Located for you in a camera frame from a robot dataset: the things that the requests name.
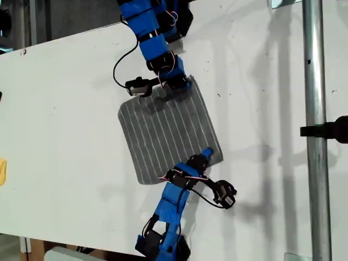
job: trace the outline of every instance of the black clamp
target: black clamp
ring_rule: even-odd
[[[186,165],[194,168],[195,170],[198,171],[198,174],[200,176],[203,176],[205,170],[208,167],[208,160],[207,158],[200,154],[200,155],[193,155],[186,163]]]
[[[131,96],[148,97],[152,93],[152,88],[158,84],[158,78],[149,80],[137,77],[135,80],[129,80],[126,82],[125,86]]]
[[[169,170],[165,177],[175,186],[187,190],[191,190],[198,183],[198,180],[196,179],[186,178],[191,177],[191,175],[178,167]]]
[[[235,204],[234,196],[237,194],[234,186],[227,181],[221,180],[215,182],[216,191],[214,191],[214,201],[221,204],[224,208],[229,209]]]
[[[341,116],[335,122],[301,127],[300,133],[301,137],[336,139],[339,143],[348,144],[348,116]]]

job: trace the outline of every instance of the floor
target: floor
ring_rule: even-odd
[[[20,243],[18,237],[0,235],[0,260],[20,261]]]

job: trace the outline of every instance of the gray fabric with white stripes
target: gray fabric with white stripes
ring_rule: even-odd
[[[222,151],[201,92],[156,88],[150,97],[121,105],[119,119],[140,184],[156,184],[179,162],[210,147],[210,165],[223,160]]]

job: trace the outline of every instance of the white stripe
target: white stripe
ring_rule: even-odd
[[[206,147],[209,147],[209,144],[208,144],[208,140],[207,140],[207,137],[206,137],[206,134],[204,133],[204,129],[202,127],[202,123],[201,123],[201,120],[200,120],[200,116],[198,115],[198,112],[197,112],[197,109],[196,109],[196,106],[195,106],[195,103],[194,103],[194,100],[192,99],[192,96],[190,96],[191,98],[191,101],[192,101],[192,104],[195,108],[195,112],[196,112],[196,115],[197,115],[197,118],[198,118],[198,122],[200,123],[200,127],[201,127],[201,130],[202,130],[202,133],[203,133],[203,136],[204,136],[204,139],[206,140]]]
[[[190,142],[190,145],[191,145],[191,148],[192,148],[192,153],[195,153],[194,147],[192,146],[192,142],[191,142],[191,139],[190,139],[189,132],[188,132],[188,130],[187,130],[187,128],[186,128],[186,124],[185,124],[185,122],[184,122],[183,115],[181,114],[180,109],[178,109],[178,112],[179,112],[180,117],[181,117],[181,120],[182,120],[182,122],[183,122],[183,124],[184,124],[185,131],[186,131],[186,133],[187,133],[187,137],[189,138],[189,142]]]
[[[196,132],[196,129],[195,129],[194,123],[192,122],[192,119],[191,119],[191,116],[190,116],[190,113],[189,113],[189,109],[187,108],[185,101],[183,101],[183,103],[184,103],[184,105],[185,105],[185,108],[186,108],[187,114],[189,115],[191,125],[192,125],[192,127],[193,127],[193,129],[194,129],[194,131],[195,131],[195,135],[196,135],[196,139],[197,139],[198,147],[199,147],[200,151],[202,151],[202,148],[201,148],[201,145],[200,145],[200,141],[198,140],[198,136],[197,136],[197,132]]]
[[[173,115],[173,119],[174,119],[174,122],[175,122],[175,125],[176,125],[176,129],[178,130],[178,133],[179,133],[179,136],[180,136],[180,139],[181,139],[181,143],[183,144],[183,148],[185,150],[185,155],[186,155],[186,158],[188,158],[188,154],[187,154],[187,151],[186,151],[186,148],[185,148],[185,145],[184,145],[184,141],[183,141],[183,138],[181,137],[181,133],[180,133],[180,130],[179,130],[179,127],[178,127],[178,124],[175,120],[175,117],[174,117],[174,113],[173,113],[173,110],[172,110],[172,107],[170,106],[170,102],[167,102],[168,106],[169,106],[169,109],[170,111],[172,112],[172,115]]]
[[[164,158],[164,160],[165,160],[165,164],[167,165],[167,169],[169,169],[170,167],[169,167],[169,165],[168,165],[167,158],[166,158],[166,156],[165,156],[165,154],[164,154],[163,147],[162,147],[162,143],[161,143],[160,140],[159,140],[159,136],[158,136],[156,127],[155,127],[155,125],[154,125],[153,118],[150,117],[150,119],[151,119],[151,121],[152,121],[153,129],[154,129],[154,131],[156,132],[156,136],[157,136],[157,139],[158,139],[158,144],[159,144],[159,146],[161,147],[161,151],[162,151],[162,154],[163,154],[163,158]]]
[[[156,154],[156,158],[157,158],[157,161],[158,161],[159,169],[161,169],[161,164],[160,164],[159,159],[158,159],[157,151],[156,151],[156,149],[154,148],[153,141],[152,141],[152,137],[151,137],[151,134],[150,134],[150,130],[149,130],[149,128],[148,128],[148,125],[147,125],[147,123],[146,123],[145,116],[144,116],[144,113],[143,113],[142,110],[141,110],[141,114],[142,114],[142,118],[144,119],[144,123],[145,123],[145,125],[146,125],[146,129],[147,129],[148,135],[150,136],[151,145],[152,145],[153,150],[154,150],[154,152],[155,152],[155,154]]]
[[[145,162],[144,155],[143,155],[143,153],[142,153],[142,150],[140,149],[139,139],[138,139],[138,136],[136,135],[136,132],[135,132],[135,128],[134,128],[134,125],[133,125],[133,122],[132,122],[132,119],[131,119],[131,114],[129,113],[129,109],[128,109],[128,106],[127,106],[126,103],[125,103],[125,106],[126,106],[126,109],[127,109],[127,111],[128,111],[129,121],[130,121],[130,123],[131,123],[131,125],[132,125],[133,131],[134,131],[134,136],[136,137],[136,140],[137,140],[137,142],[138,142],[138,148],[139,148],[139,150],[140,150],[142,159],[143,159],[143,161],[144,161],[147,174],[148,174],[148,176],[150,176],[150,174],[148,173],[148,169],[147,169],[147,165],[146,165],[146,162]]]
[[[144,137],[144,134],[142,133],[141,125],[140,125],[140,122],[139,122],[138,116],[137,116],[137,114],[136,114],[136,112],[135,112],[135,106],[134,106],[134,103],[133,103],[132,101],[130,101],[130,102],[131,102],[131,104],[133,105],[133,109],[134,109],[134,115],[135,115],[135,117],[136,117],[136,121],[138,122],[139,129],[140,129],[140,133],[141,133],[141,136],[142,136],[142,140],[144,141],[144,145],[145,145],[145,148],[146,148],[146,150],[147,150],[147,155],[148,155],[148,157],[150,158],[150,162],[151,162],[152,169],[153,169],[153,172],[154,172],[154,165],[153,165],[153,162],[152,162],[152,159],[151,159],[150,152],[148,151],[148,148],[147,148],[146,143],[145,143],[145,137]],[[150,181],[151,181],[151,176],[150,176],[149,171],[147,171],[147,173],[148,173],[148,177],[150,178]]]
[[[174,139],[174,135],[173,135],[173,133],[172,133],[172,130],[171,130],[171,128],[170,128],[170,124],[169,124],[167,115],[166,115],[165,113],[164,113],[164,117],[165,117],[165,120],[166,120],[167,123],[168,123],[168,129],[169,129],[170,134],[172,135],[173,142],[174,142],[174,145],[175,145],[175,149],[176,149],[176,152],[178,153],[178,157],[179,157],[179,160],[180,160],[179,150],[178,150],[178,147],[176,146],[176,142],[175,142],[175,139]]]
[[[203,106],[203,108],[204,108],[205,106],[204,106],[204,103],[203,103],[203,101],[202,101],[201,95],[199,94],[197,88],[194,88],[194,89],[196,90],[196,92],[197,92],[197,94],[198,94],[198,97],[200,98],[200,101],[201,101],[202,106]],[[208,123],[209,123],[210,131],[212,132],[212,135],[213,135],[213,138],[214,138],[214,141],[215,141],[216,148],[219,149],[219,144],[218,144],[218,141],[216,140],[216,137],[215,137],[215,135],[214,135],[214,129],[213,129],[212,123],[211,123],[210,120],[209,120],[209,115],[207,114],[207,111],[208,111],[208,108],[206,108],[206,109],[204,110],[204,113],[206,114],[207,121],[208,121]]]
[[[122,118],[123,118],[123,120],[124,120],[124,122],[125,122],[125,126],[126,126],[126,129],[127,129],[127,132],[129,133],[129,129],[128,129],[128,127],[127,127],[126,118],[125,118],[124,115],[123,115],[122,109],[120,109],[120,113],[121,113],[121,116],[122,116]],[[135,152],[135,149],[134,149],[134,146],[133,146],[133,142],[132,142],[131,136],[129,136],[129,140],[130,140],[130,144],[131,144],[131,146],[132,146],[133,153],[134,153],[134,155],[135,155],[136,162],[138,163],[138,167],[139,167],[139,171],[140,171],[140,174],[141,174],[142,182],[145,184],[144,178],[142,177],[142,171],[141,171],[141,168],[140,168],[139,160],[138,160],[138,157],[136,156],[136,152]]]
[[[157,115],[157,118],[158,118],[158,122],[159,122],[159,124],[160,124],[160,126],[161,126],[161,129],[162,129],[162,133],[163,133],[163,136],[164,136],[165,142],[167,143],[167,146],[168,146],[168,150],[169,150],[170,156],[172,157],[172,160],[173,160],[173,165],[175,166],[174,158],[173,158],[172,152],[170,151],[169,144],[168,144],[168,141],[167,141],[167,137],[166,137],[166,135],[165,135],[165,133],[164,133],[163,126],[162,126],[161,121],[159,120],[159,116],[158,116],[158,112],[157,112],[157,111],[156,111],[156,115]]]

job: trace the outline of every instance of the table surface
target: table surface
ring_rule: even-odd
[[[327,118],[348,113],[347,4],[324,1]],[[192,196],[183,214],[191,260],[311,256],[301,4],[200,0],[183,49],[217,133],[224,162],[214,180],[238,190],[231,210]],[[137,235],[164,184],[140,185],[117,112],[129,99],[112,78],[135,45],[122,24],[0,56],[0,232],[138,254]],[[137,49],[121,82],[153,77]],[[332,240],[345,259],[348,148],[328,142]],[[209,189],[203,194],[212,198]]]

